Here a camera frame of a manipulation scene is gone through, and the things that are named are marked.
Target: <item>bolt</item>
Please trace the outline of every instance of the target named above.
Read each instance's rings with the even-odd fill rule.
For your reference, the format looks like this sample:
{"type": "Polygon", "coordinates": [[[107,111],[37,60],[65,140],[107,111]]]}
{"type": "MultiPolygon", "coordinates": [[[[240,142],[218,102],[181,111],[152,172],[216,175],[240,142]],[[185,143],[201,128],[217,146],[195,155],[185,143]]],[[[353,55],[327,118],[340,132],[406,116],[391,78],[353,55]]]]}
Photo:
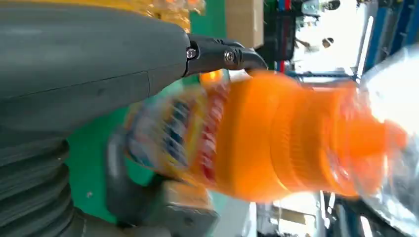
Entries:
{"type": "Polygon", "coordinates": [[[234,61],[234,53],[231,51],[225,51],[224,53],[224,60],[227,63],[232,63],[234,61]]]}
{"type": "Polygon", "coordinates": [[[194,50],[193,48],[190,48],[186,51],[186,58],[187,59],[193,59],[196,56],[196,50],[194,50]]]}

